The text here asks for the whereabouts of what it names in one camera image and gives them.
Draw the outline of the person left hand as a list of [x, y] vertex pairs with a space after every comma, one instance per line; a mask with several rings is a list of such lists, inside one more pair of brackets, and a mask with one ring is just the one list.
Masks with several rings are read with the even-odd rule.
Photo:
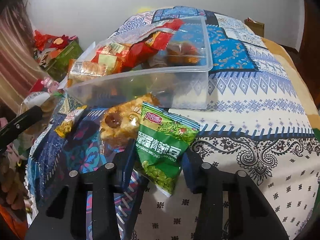
[[16, 180], [17, 173], [10, 168], [7, 158], [1, 159], [1, 192], [6, 193], [5, 202], [11, 206], [13, 210], [24, 210], [24, 194], [25, 188], [21, 182]]

